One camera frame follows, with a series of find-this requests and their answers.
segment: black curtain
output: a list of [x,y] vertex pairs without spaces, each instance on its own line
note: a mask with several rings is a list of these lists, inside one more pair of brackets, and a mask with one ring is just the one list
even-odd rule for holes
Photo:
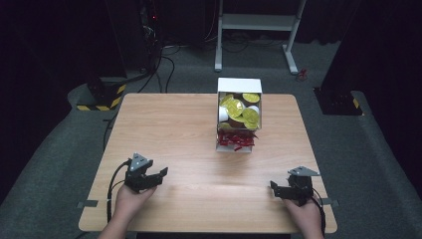
[[341,41],[359,0],[308,0],[296,42],[319,40],[323,45]]

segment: white metal stand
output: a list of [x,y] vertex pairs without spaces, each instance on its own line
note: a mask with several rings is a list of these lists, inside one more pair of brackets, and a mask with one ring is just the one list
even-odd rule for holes
[[267,30],[267,31],[290,31],[288,45],[283,45],[290,72],[293,75],[298,73],[295,60],[292,56],[292,45],[301,23],[302,13],[304,12],[307,0],[300,0],[296,16],[279,15],[251,15],[251,14],[223,14],[223,0],[220,0],[219,18],[218,18],[218,37],[215,54],[215,71],[223,70],[222,53],[222,35],[223,29],[241,29],[241,30]]

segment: dark background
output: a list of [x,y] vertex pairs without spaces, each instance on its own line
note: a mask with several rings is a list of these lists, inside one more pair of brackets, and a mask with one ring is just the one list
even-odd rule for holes
[[[168,11],[159,8],[159,4],[166,6],[165,2],[156,1],[158,17],[159,11]],[[181,22],[176,26],[191,26],[197,31],[177,31],[168,25],[165,17],[163,29],[173,29],[168,34],[173,38],[198,43],[212,25],[214,2],[178,2],[180,5],[172,8],[173,11],[184,11],[191,6],[203,14],[182,14],[170,20]],[[329,75],[334,77],[324,82],[334,89],[346,86],[347,90],[365,93],[386,140],[421,195],[417,176],[422,148],[421,3],[362,1],[354,20],[350,21],[359,2],[308,1],[297,41],[319,40],[327,44],[345,37],[333,62],[340,67],[331,67],[329,71],[334,74]],[[284,5],[272,0],[259,7],[257,1],[226,3],[227,11],[240,13],[254,9],[270,14],[274,9],[293,11],[297,4],[293,0],[283,1]],[[2,1],[0,30],[0,96],[6,110],[1,123],[0,199],[3,201],[42,140],[71,109],[67,93],[86,83],[93,74],[94,77],[100,74],[102,66],[96,65],[97,57],[101,56],[118,73],[124,71],[124,65],[104,1]]]

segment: black cable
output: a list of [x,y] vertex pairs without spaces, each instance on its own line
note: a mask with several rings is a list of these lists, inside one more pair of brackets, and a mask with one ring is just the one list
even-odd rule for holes
[[117,182],[117,183],[115,183],[113,186],[112,186],[112,188],[111,188],[111,191],[117,186],[117,185],[119,185],[120,183],[122,183],[122,182],[124,182],[124,180],[121,180],[121,181],[119,181],[119,182]]
[[90,234],[90,232],[82,232],[81,234],[79,234],[77,237],[75,237],[75,239],[80,239],[83,238],[85,235]]
[[117,175],[117,173],[120,171],[120,169],[122,167],[124,167],[125,165],[130,166],[131,163],[131,159],[129,158],[126,162],[122,163],[114,172],[114,174],[112,175],[111,181],[109,182],[109,187],[108,187],[108,193],[106,195],[106,221],[109,222],[111,220],[111,193],[112,193],[112,189],[113,189],[113,183],[114,183],[114,179],[115,176]]
[[111,123],[115,120],[115,117],[117,117],[116,113],[111,119],[104,119],[103,121],[107,121],[106,124],[106,128],[105,128],[105,135],[103,137],[103,151],[106,150],[106,133],[108,132],[109,129],[112,129],[112,127],[110,127]]
[[155,76],[158,79],[158,87],[159,87],[159,92],[162,93],[162,85],[161,85],[161,78],[158,75],[158,72],[155,72]]
[[314,204],[317,206],[317,208],[319,209],[319,214],[320,214],[320,231],[322,232],[322,236],[325,237],[325,212],[323,211],[323,204],[322,204],[322,198],[320,197],[319,193],[313,188],[314,192],[317,194],[317,196],[319,197],[319,202],[317,202],[316,199],[314,199],[313,197],[311,197],[311,200],[314,202]]
[[168,58],[168,57],[161,57],[161,58],[164,58],[164,59],[166,59],[166,60],[170,61],[170,62],[171,62],[171,65],[173,66],[173,69],[171,70],[171,73],[170,73],[170,75],[169,75],[169,76],[168,76],[168,78],[167,78],[167,83],[165,84],[165,92],[166,92],[166,93],[168,93],[168,84],[170,83],[170,79],[171,79],[171,77],[173,76],[173,73],[174,73],[174,69],[175,69],[175,67],[174,67],[174,62],[173,62],[173,60],[171,60],[170,58]]

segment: hand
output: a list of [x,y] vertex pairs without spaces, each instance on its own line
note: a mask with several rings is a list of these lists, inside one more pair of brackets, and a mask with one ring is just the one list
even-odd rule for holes
[[117,193],[113,217],[118,217],[120,220],[130,222],[140,210],[143,203],[152,196],[155,190],[156,187],[153,187],[137,193],[126,185],[123,185]]
[[320,212],[316,204],[309,199],[303,206],[298,206],[294,201],[283,199],[293,221],[301,230],[306,239],[323,238],[320,226]]
[[106,225],[99,238],[124,238],[130,221],[155,190],[156,187],[153,187],[137,193],[123,185],[118,190],[111,221]]

